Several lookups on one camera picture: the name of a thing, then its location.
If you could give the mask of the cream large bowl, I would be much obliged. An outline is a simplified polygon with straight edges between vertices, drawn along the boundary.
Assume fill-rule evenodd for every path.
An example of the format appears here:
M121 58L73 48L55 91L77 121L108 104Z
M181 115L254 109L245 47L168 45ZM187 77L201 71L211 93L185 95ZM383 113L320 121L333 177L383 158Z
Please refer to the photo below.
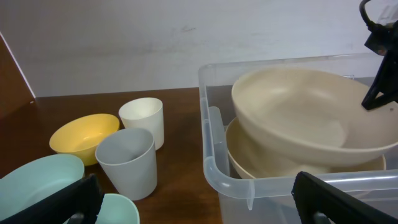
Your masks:
M386 159L380 156L364 164L351 167L314 167L299 164L285 157L280 157L256 144L234 118L226 128L226 140L230 161L243 179L295 176L300 171L312 175L386 170Z

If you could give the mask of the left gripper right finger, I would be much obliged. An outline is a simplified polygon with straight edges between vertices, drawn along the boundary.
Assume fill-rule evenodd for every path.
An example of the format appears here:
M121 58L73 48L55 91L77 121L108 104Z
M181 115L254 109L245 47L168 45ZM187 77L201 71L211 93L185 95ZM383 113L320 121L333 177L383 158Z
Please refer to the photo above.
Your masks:
M308 172L299 172L291 194L303 224L397 224L397 219L363 203Z

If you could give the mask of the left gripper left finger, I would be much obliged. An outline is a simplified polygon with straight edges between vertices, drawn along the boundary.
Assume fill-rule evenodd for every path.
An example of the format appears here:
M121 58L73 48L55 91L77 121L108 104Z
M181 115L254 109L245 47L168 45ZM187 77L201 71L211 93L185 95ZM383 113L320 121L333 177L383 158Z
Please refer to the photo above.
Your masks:
M104 192L95 174L80 179L1 221L1 224L95 224Z

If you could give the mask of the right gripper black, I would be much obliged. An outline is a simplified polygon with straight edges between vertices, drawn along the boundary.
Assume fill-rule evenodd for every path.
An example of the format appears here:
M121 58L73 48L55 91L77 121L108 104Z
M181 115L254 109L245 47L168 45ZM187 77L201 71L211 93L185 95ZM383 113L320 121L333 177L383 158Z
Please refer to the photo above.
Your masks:
M361 105L366 110L397 102L397 21L386 25L372 22L365 46L384 56L377 75Z

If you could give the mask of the beige large bowl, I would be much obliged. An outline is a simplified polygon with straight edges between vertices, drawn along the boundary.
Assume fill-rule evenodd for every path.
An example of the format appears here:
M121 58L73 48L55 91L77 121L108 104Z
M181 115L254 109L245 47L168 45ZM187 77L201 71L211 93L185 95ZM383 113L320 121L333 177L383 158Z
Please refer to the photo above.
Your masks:
M397 104L362 107L368 87L334 73L269 68L231 89L241 127L265 149L294 161L346 167L397 148Z

